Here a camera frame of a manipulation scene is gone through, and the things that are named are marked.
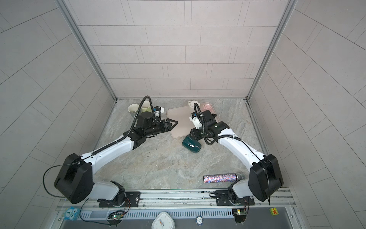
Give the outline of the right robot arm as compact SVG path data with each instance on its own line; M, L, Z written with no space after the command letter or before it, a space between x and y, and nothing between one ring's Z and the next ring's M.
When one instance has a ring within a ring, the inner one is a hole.
M194 128L189 137L197 142L204 139L207 145L219 143L229 149L248 169L249 178L234 182L228 187L228 198L238 204L243 198L253 196L264 202L284 184L277 158L265 155L245 143L225 122L217 122L216 114L209 110L192 112L190 121Z

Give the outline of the light green mug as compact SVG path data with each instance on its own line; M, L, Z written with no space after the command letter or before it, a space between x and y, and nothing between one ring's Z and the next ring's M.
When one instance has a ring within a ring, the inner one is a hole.
M142 107L141 107L141 112L152 112L152 108L150 106L150 101L148 99L146 99L143 104L142 104Z

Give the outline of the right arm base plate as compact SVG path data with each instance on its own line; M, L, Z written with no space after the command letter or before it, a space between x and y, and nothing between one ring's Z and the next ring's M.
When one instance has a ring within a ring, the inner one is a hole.
M209 197L214 198L217 206L253 206L254 199L249 197L238 198L232 191L216 190L209 194Z

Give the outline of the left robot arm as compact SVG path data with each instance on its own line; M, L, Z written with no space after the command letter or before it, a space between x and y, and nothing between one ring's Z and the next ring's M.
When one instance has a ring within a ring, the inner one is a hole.
M100 207L122 206L127 198L125 188L115 181L94 181L94 174L117 157L139 147L147 138L172 131L177 124L169 118L157 124L142 124L98 150L80 156L69 155L56 177L55 188L72 204L95 198Z

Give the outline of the dark green mug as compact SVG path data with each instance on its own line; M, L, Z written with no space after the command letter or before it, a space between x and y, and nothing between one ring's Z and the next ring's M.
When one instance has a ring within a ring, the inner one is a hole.
M198 153L202 148L202 145L198 141L192 139L189 135L184 138L182 146L193 153Z

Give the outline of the pink mug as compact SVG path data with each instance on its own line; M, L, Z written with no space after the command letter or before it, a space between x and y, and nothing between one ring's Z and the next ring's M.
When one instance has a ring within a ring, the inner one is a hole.
M204 103L200 106L201 108L201 111L204 112L204 111L210 111L211 113L214 113L214 110L213 110L213 107L210 103Z

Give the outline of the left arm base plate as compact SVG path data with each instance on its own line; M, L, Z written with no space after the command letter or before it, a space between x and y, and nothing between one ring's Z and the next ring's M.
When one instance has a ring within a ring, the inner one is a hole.
M138 207L141 192L131 191L119 193L113 200L98 199L99 208Z

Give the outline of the grey mug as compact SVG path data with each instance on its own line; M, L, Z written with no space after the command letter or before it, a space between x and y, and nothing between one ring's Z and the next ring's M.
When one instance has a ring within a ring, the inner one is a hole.
M132 117L135 117L136 114L139 112L139 105L138 104L129 105L128 112Z

